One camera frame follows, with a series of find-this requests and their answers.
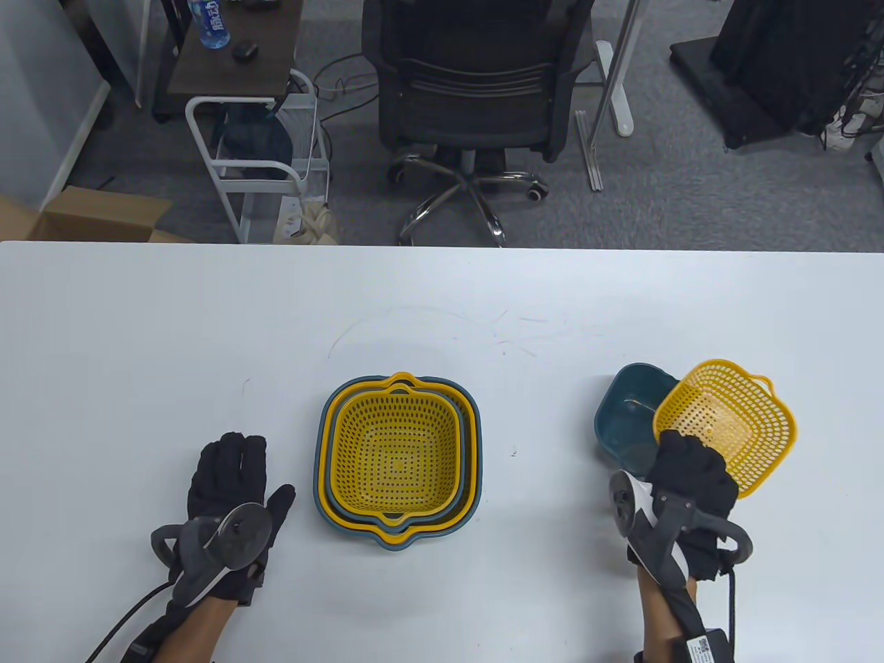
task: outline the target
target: yellow basket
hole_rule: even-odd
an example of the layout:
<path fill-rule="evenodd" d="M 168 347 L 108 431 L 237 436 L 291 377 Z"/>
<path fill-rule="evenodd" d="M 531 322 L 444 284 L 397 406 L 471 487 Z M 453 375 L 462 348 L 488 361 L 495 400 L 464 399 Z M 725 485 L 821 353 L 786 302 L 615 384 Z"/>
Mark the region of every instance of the yellow basket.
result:
<path fill-rule="evenodd" d="M 406 531 L 399 534 L 391 534 L 390 532 L 386 532 L 378 527 L 376 524 L 368 522 L 355 522 L 343 518 L 337 512 L 337 510 L 334 508 L 334 505 L 329 501 L 328 496 L 325 494 L 325 481 L 321 478 L 324 476 L 324 473 L 326 471 L 326 463 L 329 460 L 328 445 L 323 443 L 320 446 L 319 451 L 317 452 L 318 458 L 316 475 L 319 478 L 316 481 L 315 497 L 316 503 L 320 507 L 320 511 L 322 512 L 322 514 L 326 518 L 328 518 L 329 521 L 336 527 L 339 527 L 342 530 L 350 530 L 353 532 L 361 533 L 363 535 L 372 536 L 378 542 L 380 542 L 383 547 L 390 550 L 402 550 L 408 547 L 409 544 L 411 544 L 418 538 L 437 537 L 447 531 L 455 530 L 460 527 L 473 514 L 473 510 L 476 506 L 476 501 L 479 497 L 479 486 L 481 484 L 481 474 L 479 468 L 480 430 L 478 414 L 473 410 L 469 402 L 464 399 L 463 395 L 456 389 L 453 389 L 451 386 L 435 382 L 422 382 L 409 373 L 396 373 L 395 375 L 390 376 L 387 379 L 378 380 L 377 382 L 359 382 L 341 390 L 341 392 L 337 396 L 335 396 L 333 401 L 329 404 L 328 411 L 330 413 L 330 416 L 327 416 L 325 418 L 324 427 L 320 431 L 320 439 L 328 439 L 328 436 L 332 432 L 333 414 L 344 402 L 347 401 L 348 398 L 360 391 L 364 391 L 367 388 L 385 389 L 390 385 L 395 385 L 402 382 L 403 380 L 408 381 L 411 385 L 419 389 L 433 389 L 437 392 L 443 393 L 458 404 L 461 412 L 465 415 L 465 420 L 466 417 L 469 417 L 469 422 L 467 423 L 467 426 L 469 428 L 469 449 L 467 451 L 467 453 L 469 454 L 470 465 L 468 472 L 469 482 L 465 486 L 463 497 L 455 506 L 450 518 L 445 518 L 445 520 L 442 522 L 421 523 L 418 525 L 412 525 L 409 526 Z"/>
<path fill-rule="evenodd" d="M 723 359 L 701 363 L 660 404 L 654 435 L 659 440 L 668 430 L 695 435 L 720 453 L 741 499 L 773 474 L 798 436 L 774 384 Z"/>
<path fill-rule="evenodd" d="M 359 392 L 331 434 L 331 492 L 350 513 L 398 525 L 439 514 L 457 497 L 463 431 L 450 400 L 401 383 Z"/>

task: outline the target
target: gray carpet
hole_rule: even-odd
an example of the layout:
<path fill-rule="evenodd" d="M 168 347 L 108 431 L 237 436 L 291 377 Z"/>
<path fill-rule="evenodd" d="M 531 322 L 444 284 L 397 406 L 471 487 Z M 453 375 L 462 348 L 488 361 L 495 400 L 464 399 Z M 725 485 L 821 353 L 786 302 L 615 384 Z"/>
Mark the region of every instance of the gray carpet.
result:
<path fill-rule="evenodd" d="M 298 67 L 312 75 L 328 60 L 359 49 L 357 0 L 308 0 Z M 162 38 L 153 12 L 152 52 Z M 616 41 L 621 0 L 599 0 L 597 38 Z M 729 3 L 652 3 L 626 81 L 636 130 L 618 137 L 606 121 L 598 156 L 605 191 L 589 189 L 573 127 L 555 164 L 524 150 L 511 168 L 538 171 L 552 187 L 533 203 L 524 193 L 491 196 L 513 247 L 664 248 L 786 251 L 884 250 L 884 196 L 877 172 L 863 159 L 873 137 L 846 153 L 824 152 L 814 138 L 794 135 L 726 151 L 711 118 L 668 63 L 669 45 L 716 34 Z M 366 71 L 351 61 L 337 72 Z M 358 103 L 372 91 L 325 105 L 324 114 Z M 575 93 L 575 108 L 594 113 L 597 89 Z M 183 119 L 160 126 L 138 111 L 116 84 L 114 123 L 95 131 L 71 183 L 168 198 L 175 206 L 161 227 L 198 241 L 229 242 L 233 233 Z M 409 173 L 402 187 L 385 180 L 389 155 L 377 137 L 377 105 L 328 123 L 334 142 L 330 203 L 349 244 L 393 244 L 408 211 L 437 185 Z M 417 231 L 415 243 L 487 246 L 489 238 L 466 200 L 450 203 Z"/>

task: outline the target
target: hand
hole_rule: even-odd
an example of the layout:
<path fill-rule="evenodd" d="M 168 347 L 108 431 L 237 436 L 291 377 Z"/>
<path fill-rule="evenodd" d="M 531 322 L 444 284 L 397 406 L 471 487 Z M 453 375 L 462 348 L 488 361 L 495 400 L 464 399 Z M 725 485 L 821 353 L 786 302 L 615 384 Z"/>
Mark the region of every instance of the hand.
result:
<path fill-rule="evenodd" d="M 730 515 L 739 492 L 721 454 L 703 446 L 698 438 L 683 437 L 678 431 L 660 434 L 657 460 L 645 481 L 653 484 L 654 497 L 660 490 L 675 492 L 692 499 L 701 511 L 721 518 Z M 717 535 L 707 530 L 693 530 L 677 540 L 688 562 L 690 576 L 714 580 L 720 571 Z M 631 550 L 628 557 L 634 564 L 638 563 Z"/>
<path fill-rule="evenodd" d="M 226 433 L 206 445 L 196 466 L 194 478 L 187 493 L 187 518 L 202 515 L 224 517 L 240 504 L 264 503 L 267 487 L 267 441 L 257 435 L 247 438 L 241 433 Z M 216 584 L 209 596 L 236 600 L 241 606 L 251 603 L 255 588 L 263 583 L 267 566 L 267 552 L 276 541 L 276 535 L 286 520 L 294 502 L 294 488 L 284 484 L 267 499 L 273 529 L 267 547 L 254 564 L 232 571 Z M 170 580 L 180 573 L 173 567 Z"/>

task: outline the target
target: chair caster wheel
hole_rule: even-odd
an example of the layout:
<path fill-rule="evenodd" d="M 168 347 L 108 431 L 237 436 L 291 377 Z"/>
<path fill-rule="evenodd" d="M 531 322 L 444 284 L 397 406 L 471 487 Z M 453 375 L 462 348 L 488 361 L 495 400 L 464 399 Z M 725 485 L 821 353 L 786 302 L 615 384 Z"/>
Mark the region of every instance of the chair caster wheel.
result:
<path fill-rule="evenodd" d="M 403 175 L 405 175 L 405 169 L 402 164 L 392 165 L 387 169 L 387 181 L 394 187 L 401 183 Z"/>
<path fill-rule="evenodd" d="M 541 187 L 537 184 L 532 184 L 531 188 L 528 189 L 528 199 L 534 202 L 542 201 L 549 194 L 550 190 L 548 188 Z"/>

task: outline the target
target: chrome chair leg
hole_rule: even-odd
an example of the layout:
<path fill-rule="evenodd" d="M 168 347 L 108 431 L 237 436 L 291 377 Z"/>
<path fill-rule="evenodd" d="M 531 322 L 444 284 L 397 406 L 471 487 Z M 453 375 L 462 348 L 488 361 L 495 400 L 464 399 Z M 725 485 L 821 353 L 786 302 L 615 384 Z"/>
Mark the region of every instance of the chrome chair leg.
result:
<path fill-rule="evenodd" d="M 479 208 L 479 211 L 482 212 L 482 216 L 485 219 L 485 223 L 488 225 L 488 230 L 492 234 L 494 243 L 499 247 L 503 247 L 503 245 L 507 243 L 507 236 L 503 232 L 503 226 L 500 224 L 500 219 L 497 218 L 497 215 L 491 209 L 488 201 L 485 200 L 485 196 L 482 195 L 482 191 L 479 189 L 476 180 L 471 179 L 468 181 L 467 188 L 469 189 L 470 196 L 473 198 L 473 202 Z"/>
<path fill-rule="evenodd" d="M 507 171 L 495 175 L 479 175 L 479 184 L 527 184 L 530 187 L 541 187 L 549 193 L 550 187 L 541 178 L 531 172 Z"/>
<path fill-rule="evenodd" d="M 433 211 L 444 205 L 445 202 L 460 191 L 461 188 L 462 184 L 458 182 L 444 191 L 436 192 L 418 205 L 408 216 L 408 221 L 402 226 L 402 230 L 399 231 L 399 243 L 410 243 L 411 232 L 415 229 L 415 226 L 424 221 L 424 219 L 432 214 Z"/>
<path fill-rule="evenodd" d="M 406 152 L 394 157 L 393 160 L 390 162 L 390 166 L 387 169 L 387 172 L 390 173 L 394 170 L 401 171 L 402 167 L 406 164 L 420 166 L 421 168 L 425 168 L 428 171 L 437 172 L 440 175 L 447 175 L 448 177 L 455 177 L 455 173 L 457 172 L 452 170 L 451 168 L 446 168 L 444 165 L 439 165 L 435 161 L 431 161 L 423 155 L 415 154 L 412 152 Z"/>
<path fill-rule="evenodd" d="M 476 178 L 482 184 L 527 184 L 528 197 L 534 201 L 542 201 L 550 194 L 550 187 L 541 178 L 531 172 L 508 171 L 496 175 L 480 175 Z"/>

